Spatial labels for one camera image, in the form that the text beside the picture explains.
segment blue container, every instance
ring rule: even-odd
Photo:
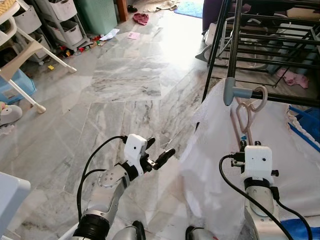
[[[23,71],[18,69],[12,77],[14,81],[29,96],[36,91],[34,81],[27,77]],[[8,105],[17,102],[24,97],[17,92],[7,81],[0,76],[0,101]]]

